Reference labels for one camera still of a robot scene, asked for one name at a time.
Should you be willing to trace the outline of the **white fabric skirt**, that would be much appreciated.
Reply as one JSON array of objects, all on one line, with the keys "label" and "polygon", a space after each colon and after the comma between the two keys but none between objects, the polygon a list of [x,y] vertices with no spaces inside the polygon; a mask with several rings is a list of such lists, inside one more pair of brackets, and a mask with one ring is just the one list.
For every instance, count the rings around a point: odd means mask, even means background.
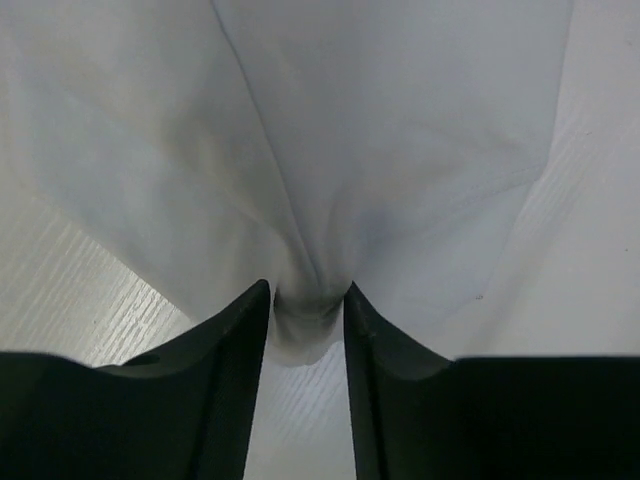
[{"label": "white fabric skirt", "polygon": [[549,157],[569,1],[5,1],[17,176],[186,314],[310,364],[358,284],[436,329]]}]

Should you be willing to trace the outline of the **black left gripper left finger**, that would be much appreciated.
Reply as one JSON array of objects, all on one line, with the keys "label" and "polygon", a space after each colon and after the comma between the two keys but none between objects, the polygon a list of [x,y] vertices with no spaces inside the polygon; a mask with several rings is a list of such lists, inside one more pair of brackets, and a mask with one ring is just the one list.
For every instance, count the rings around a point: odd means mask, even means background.
[{"label": "black left gripper left finger", "polygon": [[1,356],[5,479],[239,479],[271,306],[258,281],[124,364]]}]

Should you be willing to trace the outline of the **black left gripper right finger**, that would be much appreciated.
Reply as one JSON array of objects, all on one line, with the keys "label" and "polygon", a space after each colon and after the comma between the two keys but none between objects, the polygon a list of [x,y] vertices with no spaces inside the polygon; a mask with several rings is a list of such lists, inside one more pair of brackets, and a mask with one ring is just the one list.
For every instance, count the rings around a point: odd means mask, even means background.
[{"label": "black left gripper right finger", "polygon": [[447,359],[344,298],[360,479],[635,479],[635,357]]}]

